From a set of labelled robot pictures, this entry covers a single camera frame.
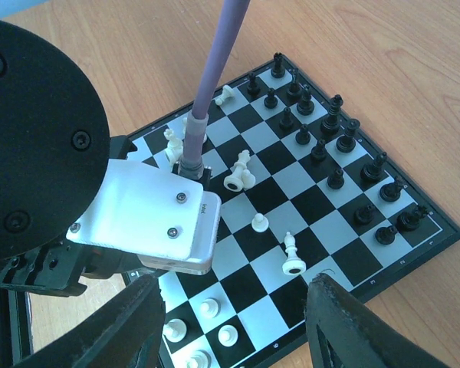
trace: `wooden table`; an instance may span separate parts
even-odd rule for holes
[[[190,102],[222,0],[53,0],[7,20],[68,54],[96,87],[111,134]],[[254,0],[221,83],[285,53],[460,224],[460,0]],[[122,287],[32,296],[36,350]],[[460,367],[460,242],[367,304]],[[276,367],[308,367],[306,346]]]

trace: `chessboard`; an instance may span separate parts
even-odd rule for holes
[[[199,350],[213,368],[270,366],[307,341],[307,286],[318,273],[366,302],[460,239],[460,228],[364,133],[368,126],[346,115],[347,101],[327,96],[286,56],[227,85],[221,105],[224,87],[215,92],[202,151],[209,191],[222,200],[212,268],[159,277],[166,323],[187,328],[179,342],[163,338],[165,368],[186,367]],[[164,131],[183,139],[190,109],[130,135],[137,151],[127,159],[170,171]],[[225,177],[245,150],[255,183],[233,192]],[[258,213],[268,220],[264,232],[251,225]],[[304,272],[282,270],[288,232]],[[208,298],[219,304],[213,318],[200,309]],[[238,336],[230,347],[219,342],[228,325]]]

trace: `chessboard border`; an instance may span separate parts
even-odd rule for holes
[[[300,76],[302,79],[305,79],[306,83],[308,83],[314,90],[314,92],[317,92],[318,96],[315,94],[314,97],[319,100],[318,97],[321,98],[321,100],[329,101],[330,96],[324,92],[324,90],[319,87],[317,84],[313,82],[313,79],[310,78],[310,76],[306,73],[303,72],[302,69],[300,69],[299,65],[294,63],[290,58],[288,58],[286,55],[283,54],[283,60],[285,67],[287,70],[292,70],[294,67],[297,67],[298,70],[300,71]],[[254,69],[250,70],[248,73],[251,71],[255,72],[256,74],[259,74],[267,69],[269,69],[273,64],[273,60],[267,61],[263,63],[262,65],[255,67]],[[229,85],[230,87],[236,87],[237,85],[240,85],[242,81],[245,80],[245,78],[248,76],[248,73],[240,75],[237,78],[234,78],[233,80],[230,80],[226,82],[225,84]],[[218,96],[222,92],[222,88],[225,84],[220,85],[216,90],[215,93],[213,94],[213,98]],[[182,107],[180,107],[177,110],[174,110],[157,120],[154,120],[152,123],[149,123],[138,130],[135,130],[134,132],[128,134],[128,138],[130,138],[132,141],[140,138],[142,136],[145,136],[146,134],[150,133],[150,131],[155,130],[161,126],[163,126],[165,123],[168,123],[171,119],[180,116],[186,112],[189,111],[191,106],[194,104],[194,101],[191,101]],[[347,114],[346,112],[347,107],[343,108],[341,111],[341,116],[343,118],[343,121],[348,121],[351,117],[350,115]],[[361,142],[361,145],[365,148],[365,150],[373,156],[373,153],[381,153],[383,150],[381,147],[373,140],[370,138],[370,136],[363,130],[363,128],[360,128],[357,131],[358,136],[360,136],[363,141]],[[460,226],[450,218],[450,216],[438,205],[438,203],[433,200],[433,198],[426,192],[424,191],[421,186],[414,180],[414,178],[407,174],[394,160],[392,160],[389,157],[388,162],[386,165],[395,173],[398,173],[401,175],[404,180],[406,181],[406,184],[409,186],[409,191],[414,192],[416,196],[421,198],[424,202],[429,204],[429,207],[432,208],[433,212],[436,213],[437,217],[439,217],[448,227],[452,228],[453,233],[451,235],[448,235],[445,239],[440,241],[436,246],[432,247],[428,251],[423,251],[423,245],[427,244],[427,240],[424,241],[423,244],[418,245],[416,249],[411,251],[408,256],[412,257],[413,255],[417,253],[421,253],[421,255],[418,255],[415,257],[414,260],[406,262],[406,264],[391,264],[388,267],[385,267],[382,269],[381,273],[382,274],[388,274],[388,277],[384,277],[382,280],[379,282],[375,282],[375,279],[377,279],[377,274],[374,274],[370,276],[368,279],[363,281],[361,284],[358,284],[352,291],[351,294],[356,297],[360,302],[366,303],[367,301],[371,300],[373,297],[377,296],[390,286],[394,285],[396,282],[404,278],[406,275],[410,274],[423,264],[425,264],[427,261],[430,259],[434,258],[436,255],[440,254],[442,251],[450,247],[451,245],[455,244],[458,240],[460,240]],[[448,229],[443,226],[442,231],[440,232],[440,235],[445,234],[448,232]],[[123,279],[125,281],[125,284],[128,285],[130,282],[133,281],[133,278],[129,274],[124,274]],[[275,350],[275,352],[269,352],[270,347],[266,347],[263,350],[257,352],[256,354],[248,357],[246,360],[241,362],[241,364],[245,364],[246,366],[254,366],[256,368],[259,367],[265,367],[265,366],[270,366],[288,354],[292,353],[295,351],[298,347],[303,345],[304,343],[307,342],[307,335],[306,335],[306,330],[305,330],[305,324],[299,324],[296,326],[294,329],[292,329],[290,332],[287,333],[285,336],[289,335],[296,336],[296,338],[292,340],[291,343],[283,347],[282,349]],[[172,360],[170,359],[169,352],[167,351],[165,344],[162,342],[160,351],[159,351],[159,368],[174,368],[172,364]]]

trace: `wood grain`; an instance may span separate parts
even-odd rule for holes
[[[7,20],[80,65],[114,135],[194,98],[221,6],[222,0],[53,0]],[[341,93],[345,111],[460,224],[460,0],[254,0],[221,83],[276,51],[328,94]],[[34,297],[35,347],[87,317],[101,304],[90,304],[94,295],[107,300],[117,290],[94,282],[78,303]],[[460,367],[460,242],[367,306]],[[275,366],[311,366],[308,348]]]

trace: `white mounting plate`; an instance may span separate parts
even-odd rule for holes
[[[186,194],[184,203],[177,194]],[[110,159],[103,183],[78,219],[73,242],[138,255],[186,260],[201,210],[200,183],[137,161]],[[167,231],[176,228],[170,238]]]

